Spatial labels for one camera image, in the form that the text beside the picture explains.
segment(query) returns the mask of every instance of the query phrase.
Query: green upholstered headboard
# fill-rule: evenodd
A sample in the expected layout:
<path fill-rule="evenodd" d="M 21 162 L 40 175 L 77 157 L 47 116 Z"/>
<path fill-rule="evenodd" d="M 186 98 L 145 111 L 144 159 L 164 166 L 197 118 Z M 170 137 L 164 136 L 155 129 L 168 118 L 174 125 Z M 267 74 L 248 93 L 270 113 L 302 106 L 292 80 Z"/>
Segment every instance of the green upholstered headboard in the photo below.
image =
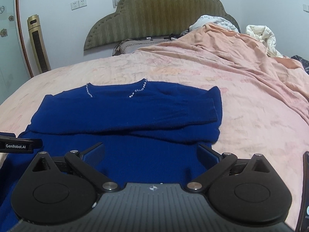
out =
<path fill-rule="evenodd" d="M 201 15 L 223 17 L 240 32 L 220 0 L 120 0 L 115 13 L 91 28 L 84 50 L 128 38 L 180 34 Z"/>

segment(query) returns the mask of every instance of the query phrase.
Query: sweater sleeve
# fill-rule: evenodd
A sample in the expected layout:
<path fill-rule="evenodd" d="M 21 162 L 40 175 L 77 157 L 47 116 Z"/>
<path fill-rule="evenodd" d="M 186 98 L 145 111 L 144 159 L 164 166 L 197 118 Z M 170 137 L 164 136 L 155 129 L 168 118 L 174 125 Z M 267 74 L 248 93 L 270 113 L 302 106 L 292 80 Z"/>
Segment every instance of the sweater sleeve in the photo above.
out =
<path fill-rule="evenodd" d="M 45 96 L 29 129 L 46 134 L 175 129 L 217 121 L 212 98 L 55 98 Z"/>
<path fill-rule="evenodd" d="M 209 91 L 203 90 L 199 95 L 192 97 L 193 101 L 195 100 L 195 97 L 206 97 L 213 99 L 214 107 L 218 116 L 217 121 L 202 125 L 188 125 L 179 129 L 172 130 L 138 130 L 130 132 L 130 135 L 156 138 L 170 142 L 195 143 L 198 141 L 204 141 L 215 143 L 219 138 L 219 126 L 221 125 L 222 121 L 222 100 L 220 96 L 220 90 L 218 87 L 213 87 Z"/>

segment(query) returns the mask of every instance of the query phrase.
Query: flower decal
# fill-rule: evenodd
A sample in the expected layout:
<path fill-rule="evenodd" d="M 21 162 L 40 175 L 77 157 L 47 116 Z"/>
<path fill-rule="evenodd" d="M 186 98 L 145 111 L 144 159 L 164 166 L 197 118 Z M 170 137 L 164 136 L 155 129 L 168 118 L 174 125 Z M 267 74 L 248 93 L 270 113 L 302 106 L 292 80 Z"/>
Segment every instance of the flower decal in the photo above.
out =
<path fill-rule="evenodd" d="M 1 30 L 1 31 L 0 31 L 0 36 L 1 36 L 1 37 L 7 36 L 7 29 Z"/>

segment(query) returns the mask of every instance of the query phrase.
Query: bed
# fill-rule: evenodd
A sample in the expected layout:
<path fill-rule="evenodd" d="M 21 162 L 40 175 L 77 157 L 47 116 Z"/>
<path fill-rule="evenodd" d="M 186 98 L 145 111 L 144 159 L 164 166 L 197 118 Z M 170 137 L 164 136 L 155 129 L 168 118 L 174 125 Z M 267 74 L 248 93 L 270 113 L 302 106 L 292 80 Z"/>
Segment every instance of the bed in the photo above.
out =
<path fill-rule="evenodd" d="M 264 45 L 248 35 L 210 23 L 175 41 L 40 74 L 0 106 L 0 131 L 23 132 L 46 94 L 143 78 L 206 90 L 218 86 L 223 120 L 213 149 L 238 158 L 264 154 L 292 193 L 286 222 L 295 229 L 302 155 L 309 150 L 309 76 L 297 60 L 268 57 Z M 5 157 L 0 154 L 0 165 Z"/>

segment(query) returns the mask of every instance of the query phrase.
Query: sweater cuff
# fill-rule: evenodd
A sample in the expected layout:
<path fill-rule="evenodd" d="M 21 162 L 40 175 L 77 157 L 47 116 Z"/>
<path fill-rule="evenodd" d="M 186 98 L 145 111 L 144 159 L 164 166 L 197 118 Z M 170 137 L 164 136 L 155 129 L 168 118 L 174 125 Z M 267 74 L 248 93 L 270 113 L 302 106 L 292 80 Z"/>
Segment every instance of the sweater cuff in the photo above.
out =
<path fill-rule="evenodd" d="M 187 118 L 192 124 L 206 124 L 218 121 L 218 115 L 212 98 L 194 99 L 187 102 Z"/>

